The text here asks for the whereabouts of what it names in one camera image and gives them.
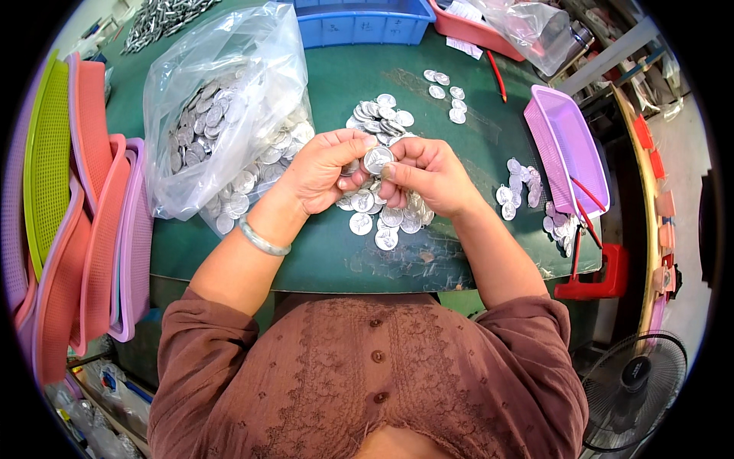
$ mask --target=hand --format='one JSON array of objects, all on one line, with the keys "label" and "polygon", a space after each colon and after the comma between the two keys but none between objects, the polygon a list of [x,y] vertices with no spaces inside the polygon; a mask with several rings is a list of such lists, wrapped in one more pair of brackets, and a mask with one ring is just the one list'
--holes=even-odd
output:
[{"label": "hand", "polygon": [[406,191],[415,190],[441,217],[453,218],[484,202],[448,143],[407,137],[390,147],[395,162],[382,169],[379,196],[388,207],[403,208]]},{"label": "hand", "polygon": [[287,192],[303,206],[306,215],[318,214],[341,198],[342,190],[357,189],[367,175],[358,171],[340,177],[341,167],[365,156],[377,138],[357,129],[339,129],[316,135],[295,156],[273,187]]}]

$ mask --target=electric fan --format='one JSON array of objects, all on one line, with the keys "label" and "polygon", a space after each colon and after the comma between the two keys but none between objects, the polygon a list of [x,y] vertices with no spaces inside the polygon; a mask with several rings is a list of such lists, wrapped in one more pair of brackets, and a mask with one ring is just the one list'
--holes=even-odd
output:
[{"label": "electric fan", "polygon": [[582,381],[589,403],[584,446],[616,452],[639,444],[657,428],[686,378],[679,338],[664,331],[615,344]]}]

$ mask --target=left hand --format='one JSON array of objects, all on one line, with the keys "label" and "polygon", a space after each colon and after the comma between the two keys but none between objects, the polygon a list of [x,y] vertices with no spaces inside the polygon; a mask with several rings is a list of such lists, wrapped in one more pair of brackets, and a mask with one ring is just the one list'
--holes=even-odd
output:
[{"label": "left hand", "polygon": [[306,215],[328,209],[343,191],[357,189],[367,178],[358,170],[351,177],[340,177],[341,167],[365,156],[377,145],[377,138],[357,129],[338,129],[316,135],[294,157],[274,186],[302,204]]}]

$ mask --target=green plastic basket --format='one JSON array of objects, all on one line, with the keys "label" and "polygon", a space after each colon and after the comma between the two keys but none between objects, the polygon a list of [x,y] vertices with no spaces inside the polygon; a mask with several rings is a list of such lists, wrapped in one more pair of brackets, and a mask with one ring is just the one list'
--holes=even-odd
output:
[{"label": "green plastic basket", "polygon": [[23,211],[36,280],[69,207],[69,66],[54,50],[43,70],[26,139]]}]

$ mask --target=sleeve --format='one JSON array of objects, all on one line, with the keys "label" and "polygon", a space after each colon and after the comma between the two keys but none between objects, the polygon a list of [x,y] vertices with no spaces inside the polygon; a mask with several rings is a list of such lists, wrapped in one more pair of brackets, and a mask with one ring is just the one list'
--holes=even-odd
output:
[{"label": "sleeve", "polygon": [[186,289],[168,306],[161,331],[160,384],[150,406],[148,443],[154,458],[187,458],[258,338],[258,324]]},{"label": "sleeve", "polygon": [[589,419],[586,395],[568,353],[571,324],[566,306],[549,297],[522,297],[482,314],[476,322],[509,351],[508,365],[524,380],[562,457],[578,457]]}]

